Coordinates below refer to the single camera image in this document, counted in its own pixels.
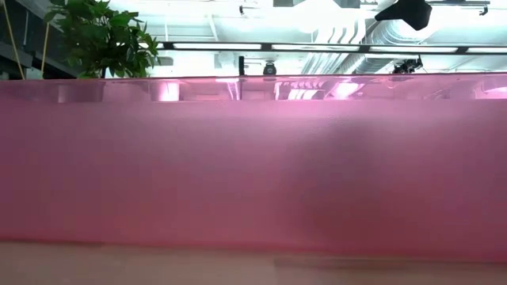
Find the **ceiling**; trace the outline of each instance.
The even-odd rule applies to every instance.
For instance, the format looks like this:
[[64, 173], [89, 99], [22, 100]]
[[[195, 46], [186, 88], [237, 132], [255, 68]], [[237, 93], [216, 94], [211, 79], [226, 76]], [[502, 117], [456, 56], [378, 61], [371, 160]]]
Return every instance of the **ceiling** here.
[[[45, 10], [48, 0], [18, 0], [33, 9]], [[376, 10], [395, 0], [376, 0], [378, 5], [342, 9], [333, 0], [306, 0], [293, 7], [273, 7], [273, 0], [111, 0], [116, 10], [139, 11], [148, 31], [160, 40], [281, 43], [340, 43], [361, 41], [381, 44], [481, 44], [507, 43], [507, 1], [490, 0], [485, 16], [481, 6], [436, 6], [429, 27], [415, 32], [404, 22], [369, 24]], [[243, 6], [241, 15], [239, 6]], [[166, 51], [172, 66], [158, 66], [152, 76], [235, 75], [233, 52]], [[246, 73], [261, 74], [266, 61], [274, 61], [278, 74], [350, 73], [364, 57], [312, 55], [309, 53], [248, 53]], [[395, 59], [375, 61], [366, 73], [389, 73]], [[506, 56], [427, 55], [418, 72], [470, 72], [507, 70]]]

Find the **wooden floor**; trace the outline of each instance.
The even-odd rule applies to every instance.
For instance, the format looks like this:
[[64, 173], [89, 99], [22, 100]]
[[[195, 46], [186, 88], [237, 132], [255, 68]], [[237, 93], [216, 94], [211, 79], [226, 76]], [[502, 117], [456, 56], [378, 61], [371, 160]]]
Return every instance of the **wooden floor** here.
[[502, 264], [0, 243], [5, 285], [505, 285]]

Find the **pink frosted glass partition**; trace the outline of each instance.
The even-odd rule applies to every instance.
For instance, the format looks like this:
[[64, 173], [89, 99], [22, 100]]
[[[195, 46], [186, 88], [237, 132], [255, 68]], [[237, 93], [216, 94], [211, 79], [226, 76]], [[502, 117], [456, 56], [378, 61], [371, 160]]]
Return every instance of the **pink frosted glass partition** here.
[[0, 238], [506, 262], [507, 101], [471, 100], [506, 91], [507, 74], [0, 82]]

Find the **green potted plant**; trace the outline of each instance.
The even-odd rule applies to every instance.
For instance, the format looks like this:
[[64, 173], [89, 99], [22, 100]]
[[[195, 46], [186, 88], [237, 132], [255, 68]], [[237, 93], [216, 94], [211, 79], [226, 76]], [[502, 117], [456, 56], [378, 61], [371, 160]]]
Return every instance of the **green potted plant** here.
[[112, 10], [109, 1], [50, 1], [52, 7], [44, 20], [56, 16], [63, 45], [69, 50], [67, 62], [84, 70], [80, 78], [104, 78], [108, 68], [111, 75], [144, 78], [148, 67], [160, 64], [157, 38], [147, 33], [147, 24], [141, 27], [138, 13]]

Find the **white ceiling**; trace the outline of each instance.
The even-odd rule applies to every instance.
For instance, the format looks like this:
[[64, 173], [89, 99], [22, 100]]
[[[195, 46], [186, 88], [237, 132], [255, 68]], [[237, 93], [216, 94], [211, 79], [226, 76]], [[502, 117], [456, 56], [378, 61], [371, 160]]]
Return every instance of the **white ceiling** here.
[[[44, 9], [48, 0], [18, 0], [26, 5]], [[394, 0], [378, 0], [381, 6], [388, 6]], [[429, 38], [422, 44], [496, 44], [507, 43], [507, 1], [491, 0], [490, 12], [483, 17], [478, 15], [480, 8], [457, 9], [438, 7], [433, 9], [430, 26], [422, 32]], [[138, 11], [139, 18], [147, 21], [148, 31], [160, 40], [169, 41], [234, 41], [234, 42], [338, 42], [341, 34], [330, 39], [332, 28], [350, 30], [350, 24], [359, 18], [370, 18], [375, 12], [363, 9], [340, 9], [332, 0], [306, 0], [292, 8], [273, 8], [273, 0], [112, 0], [111, 7], [116, 10]], [[239, 13], [244, 6], [245, 15]], [[403, 36], [419, 35], [401, 23]], [[194, 68], [191, 72], [176, 72], [188, 66], [211, 64], [216, 52], [165, 52], [174, 57], [174, 66], [161, 69], [154, 76], [199, 75], [203, 70], [212, 75], [213, 67]], [[233, 61], [239, 55], [233, 54]], [[278, 74], [298, 74], [307, 66], [308, 54], [249, 53], [247, 58], [259, 63], [252, 64], [250, 73], [260, 74], [266, 60], [275, 60]], [[428, 72], [496, 71], [507, 70], [505, 56], [436, 56], [422, 57]], [[316, 68], [320, 72], [336, 70]], [[224, 74], [216, 70], [216, 75]]]

